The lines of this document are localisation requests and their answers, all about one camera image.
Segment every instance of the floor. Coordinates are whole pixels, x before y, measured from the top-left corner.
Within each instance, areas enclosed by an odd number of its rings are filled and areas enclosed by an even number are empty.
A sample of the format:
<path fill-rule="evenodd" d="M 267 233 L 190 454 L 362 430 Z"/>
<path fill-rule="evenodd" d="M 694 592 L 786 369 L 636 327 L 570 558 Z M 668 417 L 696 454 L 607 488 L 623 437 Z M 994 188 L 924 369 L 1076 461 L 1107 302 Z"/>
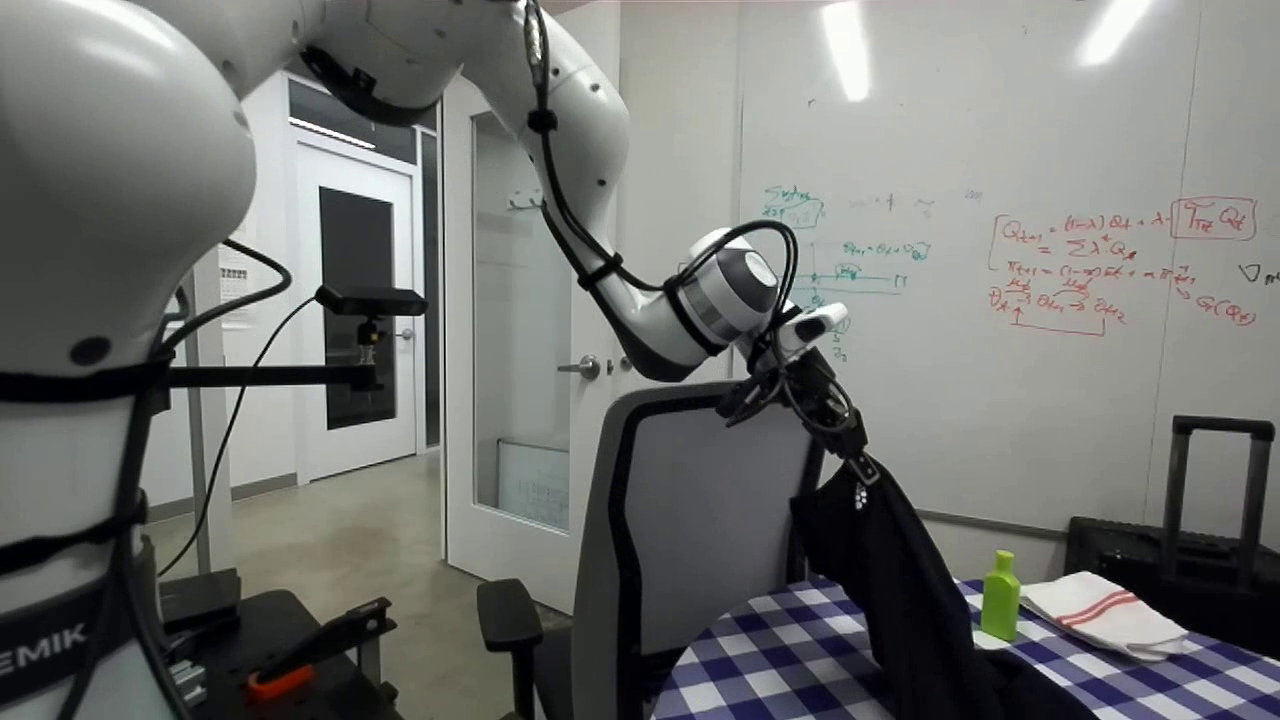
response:
<path fill-rule="evenodd" d="M 400 461 L 308 488 L 235 502 L 235 568 L 246 592 L 293 587 L 316 622 L 371 596 L 400 624 L 384 635 L 384 678 L 408 720 L 497 720 L 512 712 L 512 674 L 487 657 L 475 624 L 475 581 L 439 566 L 437 461 Z M 170 562 L 190 516 L 151 523 Z"/>

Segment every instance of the chair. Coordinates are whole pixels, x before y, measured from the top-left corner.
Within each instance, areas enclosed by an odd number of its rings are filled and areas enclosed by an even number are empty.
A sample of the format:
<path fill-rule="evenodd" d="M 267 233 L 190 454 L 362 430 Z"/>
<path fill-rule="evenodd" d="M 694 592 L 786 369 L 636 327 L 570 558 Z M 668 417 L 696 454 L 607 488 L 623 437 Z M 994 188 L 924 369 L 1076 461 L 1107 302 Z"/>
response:
<path fill-rule="evenodd" d="M 518 715 L 535 687 L 552 720 L 636 720 L 720 611 L 800 581 L 790 502 L 815 485 L 819 446 L 790 409 L 726 430 L 728 389 L 650 389 L 604 417 L 571 629 L 546 632 L 519 581 L 481 586 Z"/>

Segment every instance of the table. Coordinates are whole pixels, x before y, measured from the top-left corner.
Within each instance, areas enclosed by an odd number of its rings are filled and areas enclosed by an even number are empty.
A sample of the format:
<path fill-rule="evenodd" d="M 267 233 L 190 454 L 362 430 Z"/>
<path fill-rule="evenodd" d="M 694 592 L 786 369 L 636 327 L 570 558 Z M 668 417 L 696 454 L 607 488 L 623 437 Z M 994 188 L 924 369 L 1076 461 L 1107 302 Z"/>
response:
<path fill-rule="evenodd" d="M 1103 720 L 1280 715 L 1280 659 L 1192 632 L 1192 653 L 1124 659 L 1020 615 L 1014 644 L 1042 678 Z M 791 586 L 720 615 L 677 659 L 655 720 L 687 715 L 888 715 L 859 607 L 831 581 Z"/>

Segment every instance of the green bottle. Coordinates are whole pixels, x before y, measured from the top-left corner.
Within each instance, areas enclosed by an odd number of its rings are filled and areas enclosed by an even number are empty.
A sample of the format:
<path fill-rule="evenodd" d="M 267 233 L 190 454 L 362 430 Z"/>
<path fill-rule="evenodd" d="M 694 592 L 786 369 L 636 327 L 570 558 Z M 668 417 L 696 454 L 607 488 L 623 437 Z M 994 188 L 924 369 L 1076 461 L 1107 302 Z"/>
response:
<path fill-rule="evenodd" d="M 985 622 L 979 629 L 997 641 L 1017 641 L 1017 607 L 1026 604 L 1026 586 L 1014 572 L 1014 552 L 997 552 L 997 566 L 985 581 Z"/>

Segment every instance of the black frame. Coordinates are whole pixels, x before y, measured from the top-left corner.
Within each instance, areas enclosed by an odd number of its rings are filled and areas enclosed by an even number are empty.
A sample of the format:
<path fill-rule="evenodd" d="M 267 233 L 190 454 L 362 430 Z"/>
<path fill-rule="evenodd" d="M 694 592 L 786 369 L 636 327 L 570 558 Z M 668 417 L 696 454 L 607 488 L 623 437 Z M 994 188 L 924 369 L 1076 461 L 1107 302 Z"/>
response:
<path fill-rule="evenodd" d="M 720 409 L 720 402 L 732 389 L 735 383 L 694 383 L 694 389 L 632 392 L 632 395 L 616 402 L 607 409 L 607 417 L 604 417 L 597 488 L 602 488 L 604 475 L 613 475 L 613 488 L 607 488 L 607 535 L 613 535 L 616 568 L 620 568 L 620 607 L 616 607 L 616 632 L 620 632 L 620 644 L 616 644 L 616 715 L 620 720 L 641 720 L 645 699 L 660 694 L 660 685 L 668 681 L 674 665 L 683 653 L 683 649 L 641 653 L 645 568 L 641 568 L 641 552 L 636 552 L 636 540 L 632 540 L 632 528 L 627 528 L 627 485 L 632 485 L 636 430 L 650 417 Z M 805 470 L 800 470 L 798 496 L 815 491 L 819 470 L 825 470 L 825 447 L 819 447 L 819 441 L 810 441 L 810 457 L 805 457 Z M 791 528 L 790 532 L 790 581 L 800 581 L 800 576 L 805 576 L 805 562 L 800 562 L 798 528 Z"/>

